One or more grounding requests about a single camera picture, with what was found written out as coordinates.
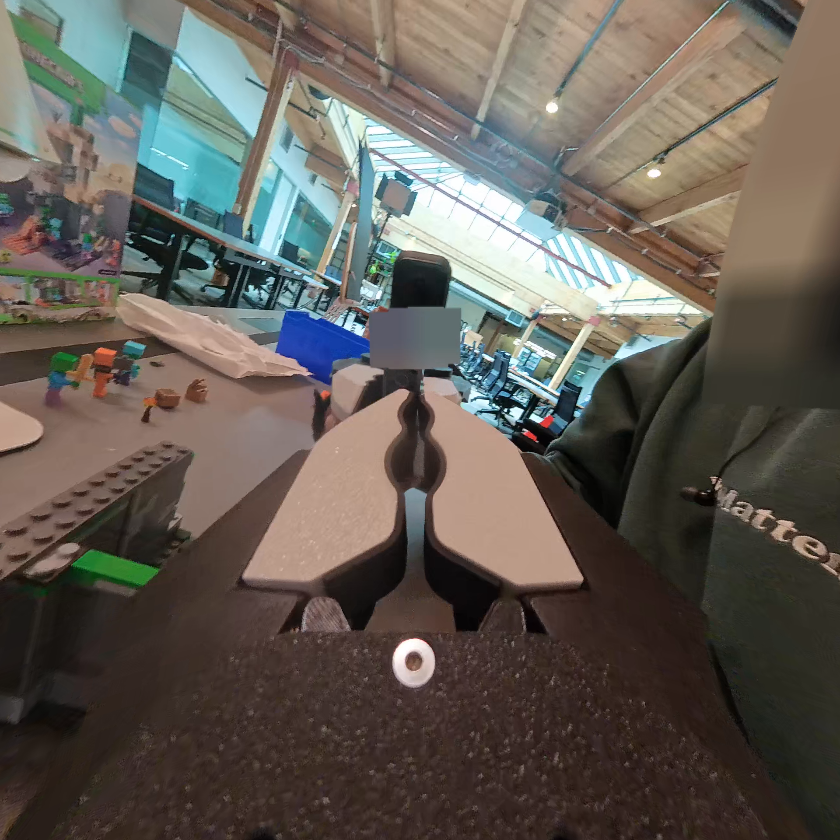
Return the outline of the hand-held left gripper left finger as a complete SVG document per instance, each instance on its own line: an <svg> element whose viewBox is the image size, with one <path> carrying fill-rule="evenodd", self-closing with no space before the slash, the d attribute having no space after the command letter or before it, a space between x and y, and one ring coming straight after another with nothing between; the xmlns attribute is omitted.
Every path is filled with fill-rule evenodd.
<svg viewBox="0 0 840 840"><path fill-rule="evenodd" d="M406 492L417 483L419 396L398 390L327 432L304 459L241 574L250 589L333 599L353 629L403 581Z"/></svg>

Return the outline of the long office table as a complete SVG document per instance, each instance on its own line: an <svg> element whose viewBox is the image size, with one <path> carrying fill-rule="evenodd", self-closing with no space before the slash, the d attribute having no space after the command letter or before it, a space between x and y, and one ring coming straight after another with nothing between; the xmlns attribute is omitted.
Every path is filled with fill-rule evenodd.
<svg viewBox="0 0 840 840"><path fill-rule="evenodd" d="M297 266L289 260L273 255L241 238L229 236L213 227L184 217L150 199L132 195L132 203L133 208L144 210L143 221L145 223L162 222L171 233L171 243L164 247L165 257L160 272L151 274L149 272L123 271L123 275L126 277L132 276L152 281L155 285L154 297L159 300L168 301L171 293L174 292L188 305L193 304L193 300L177 283L183 257L186 254L188 239L202 240L209 245L216 246L221 260L237 267L234 279L228 282L222 297L215 302L221 308L237 309L238 304L244 301L251 308L274 310L279 301L281 289L287 280L298 280L300 283L295 297L296 305L299 305L302 292L307 287L315 289L318 295L322 297L327 289L331 287L340 288L341 286L339 281L321 272ZM263 303L258 303L256 299L245 293L248 280L256 271L267 274L272 278L267 298Z"/></svg>

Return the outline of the large printed white paper bag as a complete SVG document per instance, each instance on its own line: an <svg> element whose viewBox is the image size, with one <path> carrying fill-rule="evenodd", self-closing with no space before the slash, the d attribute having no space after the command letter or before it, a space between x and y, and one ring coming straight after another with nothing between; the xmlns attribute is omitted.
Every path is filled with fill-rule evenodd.
<svg viewBox="0 0 840 840"><path fill-rule="evenodd" d="M117 314L127 327L148 333L231 379L311 374L296 360L269 351L226 323L162 300L121 294Z"/></svg>

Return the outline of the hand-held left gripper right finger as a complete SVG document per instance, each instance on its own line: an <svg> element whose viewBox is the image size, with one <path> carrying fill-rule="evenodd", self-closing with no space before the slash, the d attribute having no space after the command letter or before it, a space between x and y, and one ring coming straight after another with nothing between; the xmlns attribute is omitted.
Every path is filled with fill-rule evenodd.
<svg viewBox="0 0 840 840"><path fill-rule="evenodd" d="M476 630L494 602L579 592L585 577L522 452L451 400L423 394L424 572Z"/></svg>

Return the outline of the studio light panel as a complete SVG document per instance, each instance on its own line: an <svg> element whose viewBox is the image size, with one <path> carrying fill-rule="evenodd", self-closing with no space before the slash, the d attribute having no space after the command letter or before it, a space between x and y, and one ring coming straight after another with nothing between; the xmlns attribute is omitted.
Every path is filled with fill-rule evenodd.
<svg viewBox="0 0 840 840"><path fill-rule="evenodd" d="M403 217L411 214L417 193L412 189L411 179L403 173L397 172L394 176L382 174L374 192L374 199L387 214Z"/></svg>

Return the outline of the grey brick build green trim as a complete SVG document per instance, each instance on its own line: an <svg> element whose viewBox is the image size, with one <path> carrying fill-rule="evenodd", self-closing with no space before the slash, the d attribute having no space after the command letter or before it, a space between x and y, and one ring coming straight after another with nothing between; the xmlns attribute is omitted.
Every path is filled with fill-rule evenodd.
<svg viewBox="0 0 840 840"><path fill-rule="evenodd" d="M1 719L84 711L132 599L190 539L191 449L145 446L2 527Z"/></svg>

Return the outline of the green toy brick set box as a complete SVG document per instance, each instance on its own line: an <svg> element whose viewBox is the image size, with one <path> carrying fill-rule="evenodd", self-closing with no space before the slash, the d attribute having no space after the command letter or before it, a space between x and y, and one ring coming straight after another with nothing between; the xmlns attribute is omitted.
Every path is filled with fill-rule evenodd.
<svg viewBox="0 0 840 840"><path fill-rule="evenodd" d="M140 112L2 8L2 327L113 319Z"/></svg>

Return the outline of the green-headed toy minifigure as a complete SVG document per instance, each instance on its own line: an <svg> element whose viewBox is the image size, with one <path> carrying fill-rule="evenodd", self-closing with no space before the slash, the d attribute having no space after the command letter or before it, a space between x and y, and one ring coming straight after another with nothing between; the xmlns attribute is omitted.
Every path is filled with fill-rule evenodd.
<svg viewBox="0 0 840 840"><path fill-rule="evenodd" d="M60 407L63 389L66 387L78 389L84 375L81 357L66 351L54 353L49 361L45 404Z"/></svg>

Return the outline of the person in green hoodie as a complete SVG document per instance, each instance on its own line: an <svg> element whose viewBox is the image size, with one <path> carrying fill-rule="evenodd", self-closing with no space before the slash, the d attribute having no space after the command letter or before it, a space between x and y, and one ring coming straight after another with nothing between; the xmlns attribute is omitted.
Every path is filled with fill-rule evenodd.
<svg viewBox="0 0 840 840"><path fill-rule="evenodd" d="M711 320L650 353L626 539L707 617L742 729L838 838L838 411L707 402Z"/></svg>

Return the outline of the row of black office chairs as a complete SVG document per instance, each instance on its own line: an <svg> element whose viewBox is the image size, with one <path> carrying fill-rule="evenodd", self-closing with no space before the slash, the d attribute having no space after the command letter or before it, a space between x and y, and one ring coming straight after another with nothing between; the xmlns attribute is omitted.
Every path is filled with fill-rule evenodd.
<svg viewBox="0 0 840 840"><path fill-rule="evenodd" d="M564 381L552 388L535 380L509 352L489 355L482 337L470 330L462 333L455 372L469 384L462 406L524 453L543 455L581 411L579 385Z"/></svg>

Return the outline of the person's right forearm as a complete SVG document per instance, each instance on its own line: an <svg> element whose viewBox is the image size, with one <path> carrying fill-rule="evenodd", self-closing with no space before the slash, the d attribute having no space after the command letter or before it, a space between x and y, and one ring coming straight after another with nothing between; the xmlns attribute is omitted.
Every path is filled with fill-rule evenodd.
<svg viewBox="0 0 840 840"><path fill-rule="evenodd" d="M581 415L542 455L527 453L618 528L627 488L645 436L684 369L705 349L712 319L683 339L660 344L611 364Z"/></svg>

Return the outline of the blue plastic bin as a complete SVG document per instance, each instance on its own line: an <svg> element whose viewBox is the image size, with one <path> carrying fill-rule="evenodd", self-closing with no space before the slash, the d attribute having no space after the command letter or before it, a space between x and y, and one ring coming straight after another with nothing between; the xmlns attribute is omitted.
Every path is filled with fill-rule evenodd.
<svg viewBox="0 0 840 840"><path fill-rule="evenodd" d="M358 359L369 353L369 340L309 311L284 313L276 344L279 355L292 359L310 376L329 384L335 361Z"/></svg>

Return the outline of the blue-headed toy minifigure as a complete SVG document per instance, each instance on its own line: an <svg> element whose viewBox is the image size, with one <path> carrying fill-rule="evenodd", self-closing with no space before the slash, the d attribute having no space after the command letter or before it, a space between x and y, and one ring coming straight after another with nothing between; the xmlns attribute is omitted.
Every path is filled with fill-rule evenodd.
<svg viewBox="0 0 840 840"><path fill-rule="evenodd" d="M139 361L146 351L146 345L134 340L127 341L112 364L112 381L114 384L128 387L140 372Z"/></svg>

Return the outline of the grey desk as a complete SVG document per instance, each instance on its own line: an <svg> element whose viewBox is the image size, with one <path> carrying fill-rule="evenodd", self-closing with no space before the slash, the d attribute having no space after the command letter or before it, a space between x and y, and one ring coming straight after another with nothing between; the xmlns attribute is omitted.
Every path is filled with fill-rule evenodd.
<svg viewBox="0 0 840 840"><path fill-rule="evenodd" d="M25 378L46 364L46 352L2 354L2 432L31 421L37 437L9 444L2 455L2 527L135 451L170 442L194 453L178 512L196 536L313 445L315 382L305 375L235 380L175 352L163 358L162 369L143 361L130 388L118 386L99 399L85 385L49 407L46 377ZM203 404L184 399L195 379L208 386ZM179 392L181 404L172 411L157 407L141 423L143 399L162 387Z"/></svg>

